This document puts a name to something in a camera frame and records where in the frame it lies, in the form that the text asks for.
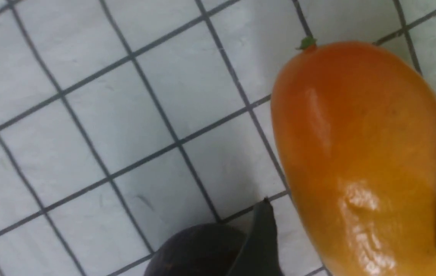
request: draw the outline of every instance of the tiled floor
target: tiled floor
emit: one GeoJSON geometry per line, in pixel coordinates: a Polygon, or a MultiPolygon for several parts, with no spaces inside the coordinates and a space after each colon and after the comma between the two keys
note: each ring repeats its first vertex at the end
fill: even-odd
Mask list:
{"type": "Polygon", "coordinates": [[[327,276],[269,112],[305,35],[436,91],[436,0],[0,0],[0,276],[140,276],[172,234],[273,199],[286,276],[327,276]]]}

